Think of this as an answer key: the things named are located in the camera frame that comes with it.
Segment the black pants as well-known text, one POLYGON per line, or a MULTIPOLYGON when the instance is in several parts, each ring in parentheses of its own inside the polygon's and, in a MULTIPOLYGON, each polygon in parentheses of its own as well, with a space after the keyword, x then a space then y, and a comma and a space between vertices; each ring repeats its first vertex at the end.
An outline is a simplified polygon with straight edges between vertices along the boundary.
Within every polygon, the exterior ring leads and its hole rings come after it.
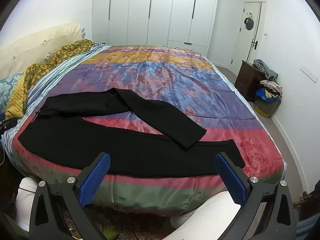
POLYGON ((110 173, 137 178, 184 178, 216 174, 215 157, 245 162, 233 140, 203 141, 206 130, 172 104, 146 100, 127 89, 49 97, 18 140, 29 152, 57 165, 83 169, 101 153, 110 173), (90 122, 93 116, 132 112, 156 134, 90 122))

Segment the white bedroom door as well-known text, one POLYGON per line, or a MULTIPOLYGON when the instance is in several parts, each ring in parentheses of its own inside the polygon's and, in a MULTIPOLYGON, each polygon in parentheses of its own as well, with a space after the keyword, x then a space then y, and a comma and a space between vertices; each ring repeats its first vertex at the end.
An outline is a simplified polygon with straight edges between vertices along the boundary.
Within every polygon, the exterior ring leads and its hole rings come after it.
POLYGON ((242 10, 239 33, 230 64, 230 70, 236 76, 239 74, 242 61, 253 63, 257 58, 258 49, 261 43, 266 14, 265 2, 245 2, 242 10), (254 21, 252 30, 247 31, 244 20, 250 17, 254 21))

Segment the white trousers left leg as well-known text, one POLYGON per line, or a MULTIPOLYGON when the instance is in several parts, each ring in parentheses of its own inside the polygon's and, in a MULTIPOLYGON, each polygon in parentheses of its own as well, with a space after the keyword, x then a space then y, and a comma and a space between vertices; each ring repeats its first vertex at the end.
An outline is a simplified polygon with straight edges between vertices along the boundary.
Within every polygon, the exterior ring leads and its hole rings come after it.
POLYGON ((21 180, 16 197, 16 223, 20 228, 29 231, 30 215, 38 183, 30 177, 21 180))

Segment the patterned floor rug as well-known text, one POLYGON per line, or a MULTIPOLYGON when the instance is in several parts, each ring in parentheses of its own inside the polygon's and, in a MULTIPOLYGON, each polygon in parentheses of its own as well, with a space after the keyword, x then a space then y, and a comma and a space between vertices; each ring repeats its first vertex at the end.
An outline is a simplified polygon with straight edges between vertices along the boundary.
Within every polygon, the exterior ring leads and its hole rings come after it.
POLYGON ((178 228, 174 217, 125 213, 93 204, 84 211, 107 239, 164 239, 178 228))

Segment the white trousers right leg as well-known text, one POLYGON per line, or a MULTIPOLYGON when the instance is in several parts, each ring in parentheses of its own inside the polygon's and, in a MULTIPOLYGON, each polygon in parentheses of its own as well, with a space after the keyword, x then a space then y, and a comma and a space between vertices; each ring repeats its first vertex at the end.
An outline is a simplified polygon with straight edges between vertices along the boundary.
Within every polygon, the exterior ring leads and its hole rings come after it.
POLYGON ((229 192, 209 198, 200 207, 171 217, 175 231, 165 237, 172 240, 218 239, 240 210, 229 192))

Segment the yellow floral blanket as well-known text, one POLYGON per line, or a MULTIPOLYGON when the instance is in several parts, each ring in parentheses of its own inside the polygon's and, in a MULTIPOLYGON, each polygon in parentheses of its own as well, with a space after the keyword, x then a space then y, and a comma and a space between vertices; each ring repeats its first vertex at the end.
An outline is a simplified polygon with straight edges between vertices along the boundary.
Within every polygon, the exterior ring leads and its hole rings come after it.
POLYGON ((35 63, 29 66, 22 73, 22 76, 12 90, 7 109, 3 113, 5 114, 5 118, 21 118, 27 107, 29 90, 51 70, 67 59, 89 51, 93 45, 94 42, 88 39, 82 39, 61 47, 49 58, 48 62, 35 63))

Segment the basket with clothes pile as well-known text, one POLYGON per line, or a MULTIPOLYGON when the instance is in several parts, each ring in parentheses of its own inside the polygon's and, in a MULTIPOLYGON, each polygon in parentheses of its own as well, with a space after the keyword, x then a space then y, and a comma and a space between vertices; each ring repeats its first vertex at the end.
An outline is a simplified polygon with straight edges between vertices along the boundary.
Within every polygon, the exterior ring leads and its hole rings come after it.
POLYGON ((254 109, 259 115, 271 118, 281 104, 282 96, 281 85, 270 80, 262 80, 255 94, 254 109))

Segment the blue white striped sheet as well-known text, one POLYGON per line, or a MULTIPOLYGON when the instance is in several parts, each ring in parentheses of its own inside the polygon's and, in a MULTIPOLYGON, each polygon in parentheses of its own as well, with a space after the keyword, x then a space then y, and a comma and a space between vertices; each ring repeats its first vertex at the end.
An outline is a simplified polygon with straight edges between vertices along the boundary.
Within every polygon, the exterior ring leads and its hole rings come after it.
POLYGON ((41 102, 42 99, 46 97, 49 91, 57 85, 57 83, 71 70, 73 70, 80 63, 84 62, 87 59, 97 55, 98 53, 110 48, 111 46, 105 44, 95 44, 88 52, 75 55, 70 59, 67 59, 59 66, 51 70, 48 74, 42 77, 36 84, 35 87, 32 88, 28 92, 27 97, 27 107, 25 113, 21 118, 17 119, 17 125, 7 131, 2 135, 2 146, 4 152, 7 154, 9 158, 13 158, 13 138, 24 124, 24 122, 31 115, 36 106, 41 102))

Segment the dark wooden nightstand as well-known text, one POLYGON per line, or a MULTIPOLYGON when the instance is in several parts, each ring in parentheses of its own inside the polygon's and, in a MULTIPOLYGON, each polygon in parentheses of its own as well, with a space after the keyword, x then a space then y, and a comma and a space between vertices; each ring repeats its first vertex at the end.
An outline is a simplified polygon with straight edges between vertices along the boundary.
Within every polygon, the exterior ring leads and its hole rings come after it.
POLYGON ((265 73, 261 72, 254 65, 242 61, 234 86, 247 101, 254 102, 260 81, 265 79, 265 73))

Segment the grey garment on nightstand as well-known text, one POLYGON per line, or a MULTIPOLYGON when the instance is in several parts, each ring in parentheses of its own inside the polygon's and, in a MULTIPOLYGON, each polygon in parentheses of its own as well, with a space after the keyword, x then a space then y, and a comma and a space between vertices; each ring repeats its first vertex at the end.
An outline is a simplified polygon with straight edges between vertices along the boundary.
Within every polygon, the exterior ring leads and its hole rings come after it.
POLYGON ((264 61, 255 59, 253 65, 265 74, 267 80, 277 82, 278 74, 271 70, 264 61))

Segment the teal floral pillow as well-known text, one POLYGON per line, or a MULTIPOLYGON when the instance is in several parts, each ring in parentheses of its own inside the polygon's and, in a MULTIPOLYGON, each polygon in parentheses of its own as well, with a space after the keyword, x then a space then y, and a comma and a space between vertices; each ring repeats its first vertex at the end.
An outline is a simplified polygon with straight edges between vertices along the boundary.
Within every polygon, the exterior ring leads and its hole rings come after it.
POLYGON ((12 90, 16 83, 19 81, 22 73, 18 73, 12 77, 2 79, 0 83, 0 110, 4 113, 7 109, 7 105, 12 94, 12 90))

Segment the colourful striped floral quilt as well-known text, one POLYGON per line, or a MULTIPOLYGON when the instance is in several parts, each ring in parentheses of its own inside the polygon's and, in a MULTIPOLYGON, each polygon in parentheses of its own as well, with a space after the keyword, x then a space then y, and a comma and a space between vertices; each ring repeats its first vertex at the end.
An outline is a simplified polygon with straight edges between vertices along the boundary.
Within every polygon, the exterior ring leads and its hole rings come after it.
POLYGON ((153 46, 67 46, 25 73, 26 108, 3 142, 24 172, 50 183, 105 152, 94 203, 177 215, 225 190, 224 152, 267 183, 286 166, 236 88, 202 54, 153 46))

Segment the cream padded headboard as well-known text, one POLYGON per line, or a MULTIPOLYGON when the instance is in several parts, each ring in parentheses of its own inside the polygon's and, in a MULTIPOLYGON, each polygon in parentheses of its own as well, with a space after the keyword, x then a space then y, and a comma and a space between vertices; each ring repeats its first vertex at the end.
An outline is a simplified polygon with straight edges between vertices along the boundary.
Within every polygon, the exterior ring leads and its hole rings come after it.
POLYGON ((46 63, 65 45, 82 39, 80 24, 66 23, 30 34, 1 49, 1 79, 24 72, 35 63, 46 63))

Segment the black round door hanging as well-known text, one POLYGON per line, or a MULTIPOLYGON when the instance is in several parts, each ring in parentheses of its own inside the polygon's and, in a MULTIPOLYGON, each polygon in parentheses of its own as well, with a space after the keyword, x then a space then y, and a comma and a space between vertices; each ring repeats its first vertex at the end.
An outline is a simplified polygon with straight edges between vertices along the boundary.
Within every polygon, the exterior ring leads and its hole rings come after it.
POLYGON ((252 30, 254 27, 254 21, 250 17, 245 18, 244 24, 247 31, 252 30))

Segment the white wall switch plate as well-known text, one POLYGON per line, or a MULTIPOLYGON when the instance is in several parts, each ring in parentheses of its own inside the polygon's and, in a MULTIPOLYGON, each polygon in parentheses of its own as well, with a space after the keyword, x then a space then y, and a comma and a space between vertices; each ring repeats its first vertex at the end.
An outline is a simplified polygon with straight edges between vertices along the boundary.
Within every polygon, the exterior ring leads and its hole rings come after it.
POLYGON ((300 71, 303 72, 309 79, 311 79, 314 83, 317 83, 318 76, 315 75, 312 71, 310 71, 305 66, 301 65, 300 71))

